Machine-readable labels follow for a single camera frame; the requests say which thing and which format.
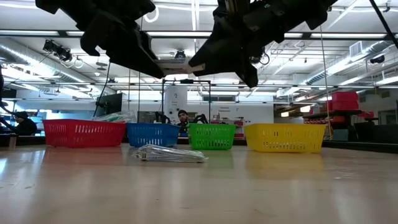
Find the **computer monitor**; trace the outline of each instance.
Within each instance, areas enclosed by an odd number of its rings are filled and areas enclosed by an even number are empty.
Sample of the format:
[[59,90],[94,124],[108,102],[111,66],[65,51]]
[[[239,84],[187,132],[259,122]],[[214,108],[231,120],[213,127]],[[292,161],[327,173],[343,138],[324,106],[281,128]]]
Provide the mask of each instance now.
[[97,98],[96,105],[98,107],[95,116],[104,116],[111,113],[122,111],[123,94],[113,94]]

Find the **plastic basket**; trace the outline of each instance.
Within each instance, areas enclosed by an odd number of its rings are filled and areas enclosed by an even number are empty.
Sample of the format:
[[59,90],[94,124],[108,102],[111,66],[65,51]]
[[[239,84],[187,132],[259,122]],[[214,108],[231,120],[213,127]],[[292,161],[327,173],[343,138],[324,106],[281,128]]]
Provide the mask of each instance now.
[[43,120],[45,142],[51,146],[114,147],[122,143],[126,125],[79,119]]
[[141,147],[146,144],[174,146],[177,144],[179,131],[180,127],[172,124],[127,124],[127,133],[132,147]]
[[325,124],[251,124],[244,127],[248,147],[258,152],[321,151]]
[[194,150],[228,150],[232,148],[234,124],[189,124],[188,138]]

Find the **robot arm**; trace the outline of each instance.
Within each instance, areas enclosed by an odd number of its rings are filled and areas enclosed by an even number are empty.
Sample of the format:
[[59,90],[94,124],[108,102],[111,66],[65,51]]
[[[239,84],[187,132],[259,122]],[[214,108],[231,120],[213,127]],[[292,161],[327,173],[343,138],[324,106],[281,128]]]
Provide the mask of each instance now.
[[[210,38],[189,62],[205,64],[196,76],[235,72],[249,87],[258,84],[258,63],[264,47],[284,40],[284,34],[302,22],[315,29],[327,19],[337,0],[218,0]],[[155,9],[151,0],[36,0],[36,6],[55,14],[61,9],[83,34],[81,48],[99,56],[106,50],[110,62],[156,78],[164,72],[155,63],[149,37],[135,20]]]

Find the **ceiling duct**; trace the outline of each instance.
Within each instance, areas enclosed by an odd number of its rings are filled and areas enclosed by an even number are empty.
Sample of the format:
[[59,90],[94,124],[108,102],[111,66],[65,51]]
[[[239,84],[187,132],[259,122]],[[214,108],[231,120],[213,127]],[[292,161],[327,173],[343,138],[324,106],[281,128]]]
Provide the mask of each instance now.
[[[325,69],[322,67],[309,74],[309,78],[303,80],[299,85],[312,85],[315,82],[324,79],[326,76],[341,72],[362,60],[369,60],[385,55],[391,49],[390,46],[393,45],[394,43],[392,41],[385,40],[376,43],[371,41],[359,41],[349,47],[349,52],[327,63],[326,74]],[[291,95],[299,89],[300,88],[298,87],[292,87],[285,90],[279,90],[277,97]]]
[[[0,63],[27,65],[34,73],[63,82],[89,82],[94,80],[70,69],[60,63],[31,50],[10,38],[0,39]],[[114,90],[106,88],[104,94],[114,94]]]

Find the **person sitting at desk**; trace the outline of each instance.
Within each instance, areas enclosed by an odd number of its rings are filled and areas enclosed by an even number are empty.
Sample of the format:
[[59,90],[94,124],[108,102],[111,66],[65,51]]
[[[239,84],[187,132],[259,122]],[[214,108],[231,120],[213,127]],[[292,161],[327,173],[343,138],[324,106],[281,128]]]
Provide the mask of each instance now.
[[185,110],[179,110],[178,118],[180,120],[180,123],[178,123],[177,126],[180,126],[180,133],[186,133],[188,124],[188,113]]
[[7,123],[2,117],[0,117],[0,123],[3,123],[7,128],[20,136],[30,136],[36,132],[37,126],[28,116],[25,111],[16,112],[15,121],[18,123],[16,127]]

